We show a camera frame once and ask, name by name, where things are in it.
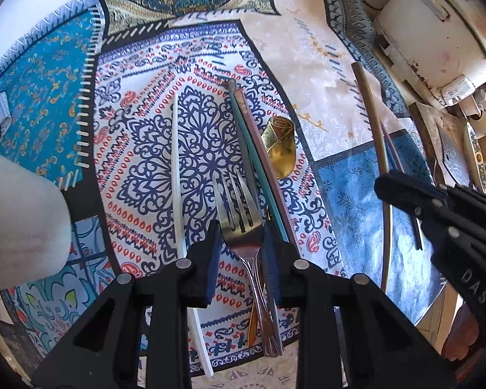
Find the patterned blue patchwork table mat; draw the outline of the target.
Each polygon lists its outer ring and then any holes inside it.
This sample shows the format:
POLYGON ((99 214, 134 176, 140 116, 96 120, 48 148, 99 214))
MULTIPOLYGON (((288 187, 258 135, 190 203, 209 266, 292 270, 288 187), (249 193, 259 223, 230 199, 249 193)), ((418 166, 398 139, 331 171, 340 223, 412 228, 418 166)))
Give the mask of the patterned blue patchwork table mat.
POLYGON ((0 155, 61 189, 72 242, 58 273, 0 291, 8 357, 31 376, 117 275, 177 258, 173 136, 184 236, 202 240, 212 178, 244 171, 229 78, 259 129, 294 123, 280 187, 302 257, 379 281, 377 160, 353 62, 406 171, 430 175, 375 39, 364 0, 70 0, 34 23, 0 59, 0 155))

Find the patterned metal cleaver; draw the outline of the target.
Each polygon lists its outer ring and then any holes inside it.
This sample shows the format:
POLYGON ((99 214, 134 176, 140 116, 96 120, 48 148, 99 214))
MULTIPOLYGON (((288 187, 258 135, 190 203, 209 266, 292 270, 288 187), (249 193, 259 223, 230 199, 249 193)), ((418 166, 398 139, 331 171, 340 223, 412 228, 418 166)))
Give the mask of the patterned metal cleaver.
POLYGON ((468 187, 470 185, 470 174, 461 148, 442 125, 436 126, 438 132, 437 153, 445 183, 468 187))

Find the wooden cutting board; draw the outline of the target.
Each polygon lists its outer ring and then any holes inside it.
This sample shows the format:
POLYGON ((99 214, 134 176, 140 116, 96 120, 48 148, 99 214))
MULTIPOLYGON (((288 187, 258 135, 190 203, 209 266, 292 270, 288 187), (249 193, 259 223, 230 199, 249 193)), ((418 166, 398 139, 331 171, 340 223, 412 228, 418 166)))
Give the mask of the wooden cutting board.
POLYGON ((464 118, 458 118, 446 111, 439 111, 432 106, 419 102, 410 104, 409 111, 422 139, 428 165, 435 182, 448 185, 445 183, 437 153, 438 132, 436 125, 442 125, 452 135, 463 152, 470 174, 470 185, 468 187, 486 193, 486 162, 479 140, 470 123, 464 118))

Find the silver metal fork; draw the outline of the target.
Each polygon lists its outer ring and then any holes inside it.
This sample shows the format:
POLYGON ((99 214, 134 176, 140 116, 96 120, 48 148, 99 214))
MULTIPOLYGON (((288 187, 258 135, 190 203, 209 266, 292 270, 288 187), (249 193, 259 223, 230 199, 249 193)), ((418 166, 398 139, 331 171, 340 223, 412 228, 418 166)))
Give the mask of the silver metal fork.
POLYGON ((261 215, 241 175, 213 179, 212 186, 225 245, 248 274, 264 355, 279 357, 281 350, 260 285, 259 255, 264 235, 261 215))

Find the grey metal chopstick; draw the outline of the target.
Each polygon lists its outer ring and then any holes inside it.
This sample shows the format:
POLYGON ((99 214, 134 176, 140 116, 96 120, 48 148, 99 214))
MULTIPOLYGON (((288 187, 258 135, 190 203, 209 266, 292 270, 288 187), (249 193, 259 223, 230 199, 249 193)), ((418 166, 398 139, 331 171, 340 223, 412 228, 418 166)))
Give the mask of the grey metal chopstick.
POLYGON ((235 118, 235 126, 237 130, 237 135, 238 135, 238 143, 240 147, 240 152, 241 152, 241 159, 243 162, 243 168, 245 171, 245 180, 248 186, 248 189, 250 191, 250 194, 257 206, 260 206, 260 198, 259 194, 257 192, 256 184, 255 184, 255 174, 254 174, 254 166, 251 163, 249 152, 248 152, 248 145, 245 141, 244 135, 243 135, 243 129, 241 126, 240 121, 238 120, 238 104, 236 103, 236 100, 234 98, 233 93, 236 91, 236 82, 234 79, 229 78, 226 81, 226 88, 229 91, 229 98, 231 100, 231 107, 232 107, 232 112, 233 116, 235 118))

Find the olive brown chopstick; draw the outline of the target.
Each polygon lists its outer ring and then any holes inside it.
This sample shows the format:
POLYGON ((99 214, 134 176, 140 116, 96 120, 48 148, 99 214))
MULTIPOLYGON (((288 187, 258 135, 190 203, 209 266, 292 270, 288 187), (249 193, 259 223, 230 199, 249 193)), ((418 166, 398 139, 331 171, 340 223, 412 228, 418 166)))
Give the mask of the olive brown chopstick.
MULTIPOLYGON (((362 95, 364 107, 370 123, 370 130, 372 133, 373 144, 376 152, 377 165, 379 175, 386 174, 388 172, 388 160, 385 148, 385 140, 383 131, 381 128, 381 121, 376 112, 375 100, 373 98, 372 90, 364 70, 364 67, 359 62, 353 62, 351 68, 354 73, 354 77, 362 95)), ((392 246, 392 207, 391 205, 382 203, 382 215, 383 215, 383 262, 382 262, 382 276, 381 276, 381 289, 383 292, 387 291, 388 276, 390 271, 391 261, 391 246, 392 246)))

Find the white ceramic utensil cup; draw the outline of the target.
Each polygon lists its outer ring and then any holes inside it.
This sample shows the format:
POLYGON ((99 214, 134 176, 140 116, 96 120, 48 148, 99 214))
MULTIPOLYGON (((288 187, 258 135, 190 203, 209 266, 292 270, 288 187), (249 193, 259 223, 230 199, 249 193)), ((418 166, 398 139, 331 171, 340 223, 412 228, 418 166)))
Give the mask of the white ceramic utensil cup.
POLYGON ((0 290, 58 273, 71 242, 58 187, 0 155, 0 290))

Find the white rice cooker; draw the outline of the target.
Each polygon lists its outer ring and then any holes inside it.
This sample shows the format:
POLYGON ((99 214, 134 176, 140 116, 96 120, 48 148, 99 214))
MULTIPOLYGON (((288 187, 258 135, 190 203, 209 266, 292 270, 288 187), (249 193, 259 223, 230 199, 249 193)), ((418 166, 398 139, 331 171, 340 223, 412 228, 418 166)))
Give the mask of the white rice cooker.
POLYGON ((486 84, 481 0, 389 0, 374 20, 398 78, 437 109, 486 84))

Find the gold metal spoon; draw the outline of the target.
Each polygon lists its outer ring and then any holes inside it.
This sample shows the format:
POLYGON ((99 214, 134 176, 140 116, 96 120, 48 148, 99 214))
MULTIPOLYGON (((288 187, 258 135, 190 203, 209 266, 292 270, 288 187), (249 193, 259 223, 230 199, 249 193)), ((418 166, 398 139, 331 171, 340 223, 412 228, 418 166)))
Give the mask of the gold metal spoon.
MULTIPOLYGON (((266 183, 261 186, 267 201, 266 220, 273 222, 276 237, 295 245, 296 235, 279 184, 293 171, 296 162, 295 127, 292 121, 275 116, 268 120, 260 138, 261 143, 257 143, 255 148, 266 177, 266 183)), ((267 291, 267 311, 274 326, 274 339, 281 342, 275 301, 278 294, 277 267, 277 261, 270 260, 267 251, 260 255, 260 287, 267 291)))

